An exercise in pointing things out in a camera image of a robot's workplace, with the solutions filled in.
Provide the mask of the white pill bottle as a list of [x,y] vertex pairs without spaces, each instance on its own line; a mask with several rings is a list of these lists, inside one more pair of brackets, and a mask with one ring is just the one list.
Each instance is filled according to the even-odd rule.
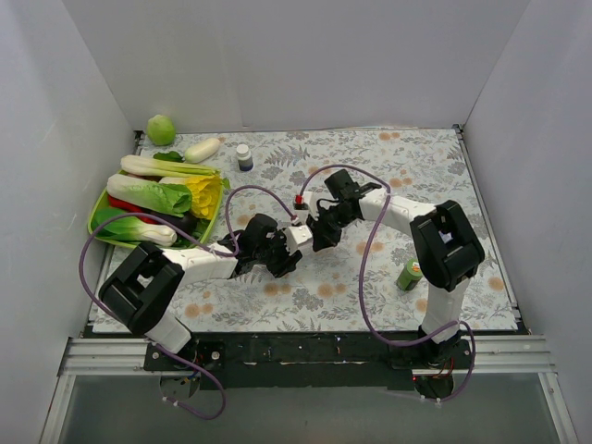
[[240,171],[253,169],[253,155],[248,145],[242,143],[236,147],[236,158]]

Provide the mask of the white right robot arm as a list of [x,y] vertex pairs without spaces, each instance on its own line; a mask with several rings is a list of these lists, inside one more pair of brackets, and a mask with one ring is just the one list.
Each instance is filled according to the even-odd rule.
[[407,347],[429,367],[439,367],[452,356],[459,343],[460,315],[470,280],[485,259],[485,252],[461,206],[448,200],[433,205],[395,195],[378,179],[364,185],[344,167],[329,176],[325,185],[332,198],[323,207],[307,190],[294,199],[294,207],[308,213],[306,224],[313,235],[313,248],[336,246],[341,231],[355,220],[386,226],[413,240],[420,271],[427,281],[424,319],[415,340],[387,339],[376,329],[372,334],[391,348]]

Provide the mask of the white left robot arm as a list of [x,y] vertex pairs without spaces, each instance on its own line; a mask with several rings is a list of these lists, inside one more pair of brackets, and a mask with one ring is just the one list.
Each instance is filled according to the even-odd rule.
[[190,368],[197,357],[191,331],[168,306],[179,287],[209,279],[230,279],[263,265],[276,278],[292,272],[300,248],[312,239],[305,225],[279,228],[275,219],[257,214],[243,230],[230,232],[205,248],[160,249],[138,245],[99,290],[98,298],[132,334],[165,349],[176,369]]

